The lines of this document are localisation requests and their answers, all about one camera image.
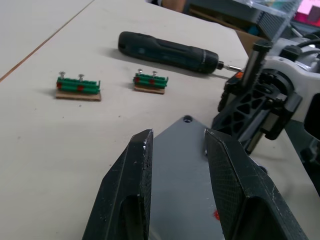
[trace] wooden block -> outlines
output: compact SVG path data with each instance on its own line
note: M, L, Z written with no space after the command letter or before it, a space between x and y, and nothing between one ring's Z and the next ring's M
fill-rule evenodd
M78 92L67 92L57 90L55 92L56 99L72 99L72 100L83 100L83 101L101 101L101 94L81 94Z
M134 85L134 90L151 94L165 94L164 88L155 88L150 86Z

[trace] gray metal plate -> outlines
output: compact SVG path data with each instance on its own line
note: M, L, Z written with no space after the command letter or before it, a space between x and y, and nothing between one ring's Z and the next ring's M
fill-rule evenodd
M204 155L206 126L181 118L153 141L150 240L222 240Z

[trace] person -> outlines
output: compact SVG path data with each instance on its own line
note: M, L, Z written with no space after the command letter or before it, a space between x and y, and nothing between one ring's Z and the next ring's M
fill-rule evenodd
M186 0L147 0L147 2L182 13Z

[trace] scratch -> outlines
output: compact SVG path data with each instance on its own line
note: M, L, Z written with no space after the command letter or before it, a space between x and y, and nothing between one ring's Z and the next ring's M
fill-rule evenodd
M276 189L276 185L273 185L272 188L272 201L275 202L275 189Z

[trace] plastic container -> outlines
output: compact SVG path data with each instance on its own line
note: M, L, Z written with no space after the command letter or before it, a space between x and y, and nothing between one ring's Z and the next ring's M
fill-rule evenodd
M301 0L234 0L235 2L248 5L251 8L259 9L265 13L282 18L292 18L298 7L297 2Z

